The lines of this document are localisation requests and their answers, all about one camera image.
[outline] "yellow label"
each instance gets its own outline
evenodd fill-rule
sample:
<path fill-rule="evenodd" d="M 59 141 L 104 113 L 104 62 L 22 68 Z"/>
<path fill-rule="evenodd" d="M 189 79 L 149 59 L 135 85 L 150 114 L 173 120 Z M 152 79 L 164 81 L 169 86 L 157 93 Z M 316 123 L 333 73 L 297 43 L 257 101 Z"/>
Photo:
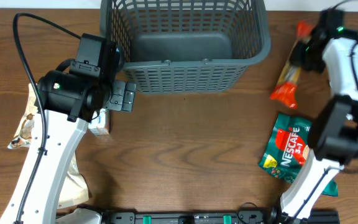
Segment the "yellow label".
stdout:
<path fill-rule="evenodd" d="M 273 156 L 268 155 L 264 164 L 264 168 L 276 167 L 277 161 L 273 158 Z"/>

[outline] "snack bag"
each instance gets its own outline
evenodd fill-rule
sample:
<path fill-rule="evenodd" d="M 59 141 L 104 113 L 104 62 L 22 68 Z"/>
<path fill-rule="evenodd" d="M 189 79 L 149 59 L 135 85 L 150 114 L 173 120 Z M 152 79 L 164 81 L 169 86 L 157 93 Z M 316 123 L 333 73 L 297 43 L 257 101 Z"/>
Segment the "snack bag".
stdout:
<path fill-rule="evenodd" d="M 306 119 L 278 114 L 259 167 L 292 184 L 308 158 L 307 140 L 310 126 L 311 122 Z M 323 190 L 323 194 L 338 196 L 338 188 L 333 180 Z"/>
<path fill-rule="evenodd" d="M 296 27 L 296 37 L 298 40 L 295 42 L 295 45 L 298 43 L 298 41 L 309 41 L 309 36 L 312 29 L 313 26 L 300 21 Z M 290 61 L 287 60 L 280 74 L 280 78 L 278 78 L 276 87 L 274 88 L 273 93 L 270 95 L 270 99 L 279 100 L 285 106 L 291 109 L 296 109 L 298 107 L 298 103 L 295 99 L 295 92 L 300 73 L 301 67 L 292 65 Z"/>

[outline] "small box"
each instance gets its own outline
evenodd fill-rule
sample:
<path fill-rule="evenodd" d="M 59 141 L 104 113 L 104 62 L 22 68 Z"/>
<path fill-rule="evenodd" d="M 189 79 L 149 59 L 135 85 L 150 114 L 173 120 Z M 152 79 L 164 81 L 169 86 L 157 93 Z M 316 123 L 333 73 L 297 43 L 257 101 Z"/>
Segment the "small box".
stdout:
<path fill-rule="evenodd" d="M 88 129 L 96 136 L 110 134 L 110 111 L 100 109 L 99 116 L 89 123 Z"/>

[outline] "brown table top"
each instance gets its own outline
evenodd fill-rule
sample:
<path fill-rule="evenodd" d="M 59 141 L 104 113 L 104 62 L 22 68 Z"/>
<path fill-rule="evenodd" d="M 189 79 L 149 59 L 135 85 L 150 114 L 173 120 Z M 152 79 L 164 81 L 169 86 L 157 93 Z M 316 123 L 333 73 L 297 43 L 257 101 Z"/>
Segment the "brown table top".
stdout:
<path fill-rule="evenodd" d="M 26 149 L 6 149 L 27 101 L 28 79 L 12 36 L 12 19 L 29 11 L 71 31 L 99 34 L 98 10 L 0 9 L 0 216 L 16 186 Z M 269 12 L 272 49 L 220 94 L 136 96 L 132 113 L 112 114 L 110 136 L 86 133 L 77 149 L 91 199 L 103 208 L 138 212 L 236 210 L 242 202 L 269 207 L 288 185 L 258 167 L 279 111 L 316 117 L 329 100 L 327 73 L 301 74 L 299 108 L 269 99 L 295 42 L 297 21 L 316 23 L 317 12 Z M 347 15 L 358 29 L 358 13 Z M 75 56 L 78 40 L 28 18 L 22 45 L 38 80 Z M 358 175 L 336 177 L 339 197 L 316 208 L 336 208 L 343 223 L 358 223 Z"/>

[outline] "basket bottom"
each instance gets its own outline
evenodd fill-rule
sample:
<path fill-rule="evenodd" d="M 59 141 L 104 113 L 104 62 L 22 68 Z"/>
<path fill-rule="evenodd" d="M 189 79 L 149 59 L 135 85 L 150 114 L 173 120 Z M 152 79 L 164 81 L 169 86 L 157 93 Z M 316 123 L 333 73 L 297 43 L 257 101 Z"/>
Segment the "basket bottom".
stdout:
<path fill-rule="evenodd" d="M 131 41 L 131 62 L 232 59 L 231 41 L 222 32 L 142 33 Z"/>

